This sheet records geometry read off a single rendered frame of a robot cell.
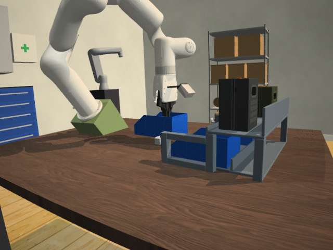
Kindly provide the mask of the blue bin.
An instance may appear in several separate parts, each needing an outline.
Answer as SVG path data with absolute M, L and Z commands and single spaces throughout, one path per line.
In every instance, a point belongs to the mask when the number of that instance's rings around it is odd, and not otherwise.
M 240 144 L 241 145 L 248 145 L 250 142 L 252 142 L 254 139 L 253 138 L 245 138 L 245 137 L 240 137 Z
M 206 135 L 206 128 L 200 128 L 195 135 Z M 216 135 L 216 166 L 228 168 L 230 159 L 240 152 L 240 137 Z M 171 144 L 171 156 L 206 162 L 206 145 L 175 141 Z
M 134 124 L 136 135 L 157 137 L 163 131 L 188 134 L 187 113 L 170 112 L 170 117 L 162 116 L 159 112 L 156 116 L 143 115 Z

